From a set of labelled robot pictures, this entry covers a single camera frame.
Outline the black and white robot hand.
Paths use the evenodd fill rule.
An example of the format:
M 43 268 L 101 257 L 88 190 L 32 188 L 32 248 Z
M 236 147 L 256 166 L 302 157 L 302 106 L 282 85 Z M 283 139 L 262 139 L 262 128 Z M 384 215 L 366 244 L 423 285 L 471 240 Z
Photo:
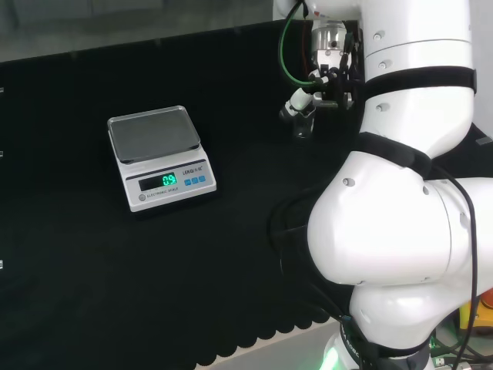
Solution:
M 309 74 L 310 86 L 297 88 L 280 110 L 285 123 L 309 126 L 321 109 L 349 109 L 355 100 L 358 79 L 350 77 L 351 56 L 342 49 L 318 49 L 315 69 Z

